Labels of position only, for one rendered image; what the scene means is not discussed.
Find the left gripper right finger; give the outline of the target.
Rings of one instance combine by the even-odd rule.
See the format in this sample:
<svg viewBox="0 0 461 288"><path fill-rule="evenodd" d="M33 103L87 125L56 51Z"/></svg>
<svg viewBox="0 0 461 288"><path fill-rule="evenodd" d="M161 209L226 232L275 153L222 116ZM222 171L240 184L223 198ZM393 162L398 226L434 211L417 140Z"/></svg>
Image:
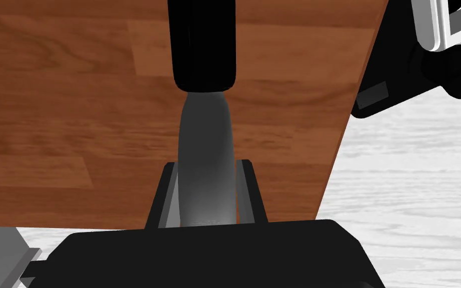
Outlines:
<svg viewBox="0 0 461 288"><path fill-rule="evenodd" d="M268 222L254 167L248 159L236 161L236 201L240 224Z"/></svg>

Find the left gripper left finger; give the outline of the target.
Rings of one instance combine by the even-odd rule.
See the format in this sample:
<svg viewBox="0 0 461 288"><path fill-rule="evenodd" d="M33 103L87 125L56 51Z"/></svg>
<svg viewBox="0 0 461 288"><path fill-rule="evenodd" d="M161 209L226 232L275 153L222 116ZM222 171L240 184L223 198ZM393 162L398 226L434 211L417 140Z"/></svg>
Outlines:
<svg viewBox="0 0 461 288"><path fill-rule="evenodd" d="M178 163L168 162L158 182L145 229L180 226Z"/></svg>

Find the brown wooden table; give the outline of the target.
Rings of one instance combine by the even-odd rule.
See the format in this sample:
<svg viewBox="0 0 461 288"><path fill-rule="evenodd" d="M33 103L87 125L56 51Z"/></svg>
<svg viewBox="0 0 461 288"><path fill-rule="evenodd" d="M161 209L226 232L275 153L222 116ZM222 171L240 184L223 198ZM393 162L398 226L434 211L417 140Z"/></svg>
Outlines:
<svg viewBox="0 0 461 288"><path fill-rule="evenodd" d="M388 0L236 0L238 159L311 220ZM0 0L0 226L139 229L178 158L167 0Z"/></svg>

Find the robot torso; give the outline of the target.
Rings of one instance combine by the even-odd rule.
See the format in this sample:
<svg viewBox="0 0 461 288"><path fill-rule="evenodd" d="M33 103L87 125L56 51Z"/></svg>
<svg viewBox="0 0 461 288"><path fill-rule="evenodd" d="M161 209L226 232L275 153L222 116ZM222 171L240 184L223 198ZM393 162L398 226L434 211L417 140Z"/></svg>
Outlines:
<svg viewBox="0 0 461 288"><path fill-rule="evenodd" d="M461 42L443 51L417 41L409 0L387 0L351 114L363 119L436 87L461 100Z"/></svg>

